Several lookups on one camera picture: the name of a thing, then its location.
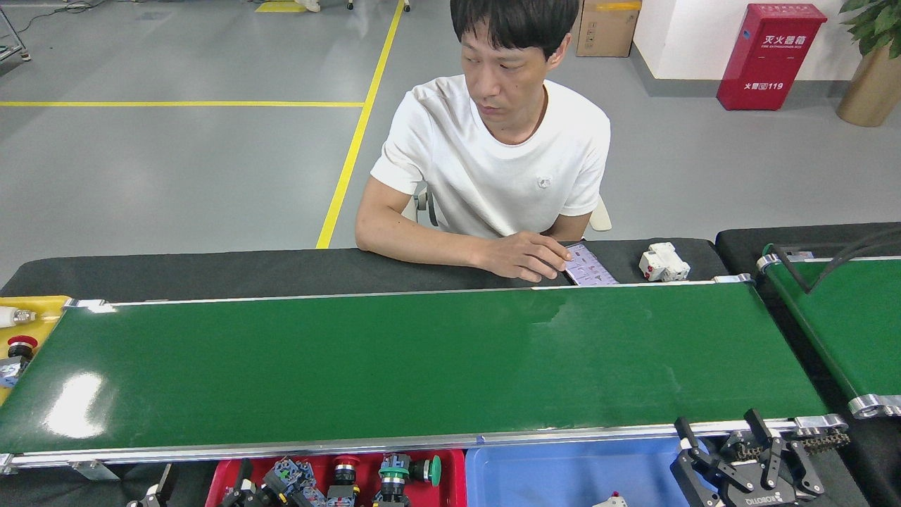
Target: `plant pot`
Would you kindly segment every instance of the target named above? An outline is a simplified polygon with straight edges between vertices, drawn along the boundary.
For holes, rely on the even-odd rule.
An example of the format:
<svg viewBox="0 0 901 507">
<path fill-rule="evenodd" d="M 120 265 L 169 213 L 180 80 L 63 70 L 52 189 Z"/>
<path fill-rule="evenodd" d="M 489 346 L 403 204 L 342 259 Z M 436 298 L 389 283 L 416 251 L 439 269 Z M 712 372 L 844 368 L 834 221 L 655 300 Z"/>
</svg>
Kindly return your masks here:
<svg viewBox="0 0 901 507">
<path fill-rule="evenodd" d="M 863 57 L 836 111 L 842 120 L 860 126 L 880 126 L 901 100 L 901 57 L 890 60 L 888 47 Z"/>
</svg>

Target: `red fire extinguisher box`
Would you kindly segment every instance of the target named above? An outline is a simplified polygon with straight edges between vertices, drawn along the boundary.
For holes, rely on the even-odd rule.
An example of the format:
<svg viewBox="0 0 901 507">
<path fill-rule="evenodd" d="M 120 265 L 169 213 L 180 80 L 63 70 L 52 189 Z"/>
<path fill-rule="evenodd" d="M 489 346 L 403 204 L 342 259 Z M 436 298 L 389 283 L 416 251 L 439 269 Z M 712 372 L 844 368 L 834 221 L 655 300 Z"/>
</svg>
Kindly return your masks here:
<svg viewBox="0 0 901 507">
<path fill-rule="evenodd" d="M 716 98 L 730 111 L 782 107 L 825 21 L 811 4 L 748 4 Z"/>
</svg>

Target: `green leaf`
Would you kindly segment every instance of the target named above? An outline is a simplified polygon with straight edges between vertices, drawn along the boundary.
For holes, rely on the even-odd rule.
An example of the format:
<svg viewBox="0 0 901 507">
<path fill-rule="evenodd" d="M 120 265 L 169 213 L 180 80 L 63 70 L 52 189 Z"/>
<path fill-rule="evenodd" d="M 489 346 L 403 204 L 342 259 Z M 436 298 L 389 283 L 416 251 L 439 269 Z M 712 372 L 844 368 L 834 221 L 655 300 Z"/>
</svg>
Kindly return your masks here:
<svg viewBox="0 0 901 507">
<path fill-rule="evenodd" d="M 889 42 L 892 42 L 892 34 L 890 32 L 883 33 L 876 39 L 876 43 L 873 44 L 873 49 L 877 50 L 882 46 L 887 46 Z"/>
<path fill-rule="evenodd" d="M 864 23 L 873 23 L 873 20 L 876 19 L 876 16 L 882 11 L 882 5 L 871 5 L 869 9 L 866 11 L 854 16 L 848 21 L 843 21 L 840 24 L 864 24 Z"/>
<path fill-rule="evenodd" d="M 901 55 L 901 30 L 895 30 L 895 41 L 892 42 L 892 47 L 888 50 L 888 57 L 890 59 L 897 58 Z"/>
<path fill-rule="evenodd" d="M 867 37 L 873 37 L 875 35 L 875 33 L 873 32 L 875 29 L 876 29 L 876 27 L 873 25 L 873 23 L 867 23 L 867 24 L 859 24 L 859 25 L 849 29 L 848 32 L 850 32 L 851 35 L 854 36 L 854 41 L 857 41 L 859 39 L 866 39 Z"/>
<path fill-rule="evenodd" d="M 863 56 L 867 56 L 870 51 L 873 51 L 873 48 L 876 47 L 876 37 L 864 37 L 860 39 L 860 44 L 858 49 L 860 49 L 860 54 Z"/>
<path fill-rule="evenodd" d="M 839 13 L 847 13 L 848 11 L 855 11 L 860 9 L 862 6 L 869 3 L 869 0 L 848 0 L 842 5 L 842 9 Z"/>
<path fill-rule="evenodd" d="M 887 6 L 882 12 L 876 16 L 876 35 L 883 33 L 897 23 L 898 18 L 895 16 L 895 9 Z"/>
</svg>

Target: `blue plastic bin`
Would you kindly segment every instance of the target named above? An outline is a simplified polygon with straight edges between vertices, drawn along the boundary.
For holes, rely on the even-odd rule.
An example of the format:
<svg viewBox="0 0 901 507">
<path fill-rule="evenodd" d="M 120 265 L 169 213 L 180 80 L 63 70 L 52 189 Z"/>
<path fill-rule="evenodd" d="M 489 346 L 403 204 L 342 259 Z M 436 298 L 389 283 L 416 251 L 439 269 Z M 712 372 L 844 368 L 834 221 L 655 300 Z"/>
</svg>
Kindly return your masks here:
<svg viewBox="0 0 901 507">
<path fill-rule="evenodd" d="M 469 507 L 687 507 L 669 471 L 677 438 L 482 447 L 466 454 Z"/>
</svg>

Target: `gray floor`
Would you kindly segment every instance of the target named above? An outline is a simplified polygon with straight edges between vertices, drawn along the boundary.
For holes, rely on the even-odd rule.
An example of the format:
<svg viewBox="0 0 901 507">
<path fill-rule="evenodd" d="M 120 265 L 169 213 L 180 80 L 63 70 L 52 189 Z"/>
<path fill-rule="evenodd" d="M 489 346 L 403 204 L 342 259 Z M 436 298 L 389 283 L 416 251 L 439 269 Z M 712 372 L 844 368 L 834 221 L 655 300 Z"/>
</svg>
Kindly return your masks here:
<svg viewBox="0 0 901 507">
<path fill-rule="evenodd" d="M 64 4 L 2 5 L 21 29 Z M 393 0 L 256 7 L 108 0 L 35 20 L 22 35 L 33 61 L 0 65 L 0 102 L 366 98 Z M 354 245 L 357 202 L 404 92 L 460 72 L 448 12 L 414 0 L 402 16 L 331 247 Z M 630 59 L 570 54 L 551 78 L 613 121 L 601 193 L 614 229 L 589 239 L 901 220 L 897 111 L 875 129 L 845 124 L 836 98 L 727 112 L 714 98 L 650 97 Z M 0 283 L 46 257 L 314 248 L 360 110 L 0 106 Z"/>
</svg>

